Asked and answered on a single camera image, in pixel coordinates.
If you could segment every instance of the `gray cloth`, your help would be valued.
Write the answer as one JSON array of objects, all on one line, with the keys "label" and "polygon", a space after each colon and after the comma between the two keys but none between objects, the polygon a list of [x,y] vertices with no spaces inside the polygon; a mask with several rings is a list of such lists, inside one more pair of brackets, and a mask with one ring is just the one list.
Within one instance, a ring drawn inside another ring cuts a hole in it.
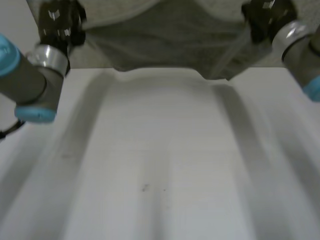
[{"label": "gray cloth", "polygon": [[244,21],[217,19],[194,0],[154,1],[138,15],[87,25],[86,32],[87,43],[118,71],[184,67],[229,80],[271,52],[268,42],[251,43]]}]

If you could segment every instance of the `white plastic surface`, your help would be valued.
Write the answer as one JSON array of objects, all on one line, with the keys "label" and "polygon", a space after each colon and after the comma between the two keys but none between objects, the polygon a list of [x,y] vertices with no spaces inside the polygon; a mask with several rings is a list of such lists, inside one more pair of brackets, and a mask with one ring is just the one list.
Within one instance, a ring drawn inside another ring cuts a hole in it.
[{"label": "white plastic surface", "polygon": [[263,86],[251,69],[235,91],[185,69],[72,70],[56,122],[0,145],[0,240],[318,239],[269,117],[280,94],[241,88],[256,71]]}]

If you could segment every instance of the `small dark mark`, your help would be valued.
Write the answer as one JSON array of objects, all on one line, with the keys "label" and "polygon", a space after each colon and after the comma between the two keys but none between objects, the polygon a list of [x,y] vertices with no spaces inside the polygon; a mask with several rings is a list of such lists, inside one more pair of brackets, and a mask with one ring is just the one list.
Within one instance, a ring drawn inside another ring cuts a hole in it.
[{"label": "small dark mark", "polygon": [[145,185],[143,186],[142,192],[146,192],[146,191],[148,191],[148,190],[149,190],[149,184],[145,184]]}]

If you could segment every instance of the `dark gray arm segment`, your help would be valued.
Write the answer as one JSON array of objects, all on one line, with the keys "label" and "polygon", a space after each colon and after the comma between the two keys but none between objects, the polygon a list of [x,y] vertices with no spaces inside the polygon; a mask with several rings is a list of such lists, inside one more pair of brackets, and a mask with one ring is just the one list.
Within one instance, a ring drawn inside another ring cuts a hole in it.
[{"label": "dark gray arm segment", "polygon": [[299,20],[292,21],[279,30],[272,47],[304,93],[320,102],[320,28],[312,34]]},{"label": "dark gray arm segment", "polygon": [[35,101],[45,87],[45,77],[22,54],[15,70],[0,78],[0,93],[17,104]]},{"label": "dark gray arm segment", "polygon": [[309,47],[310,37],[305,37],[290,47],[283,58],[286,68],[301,88],[320,76],[320,56]]}]

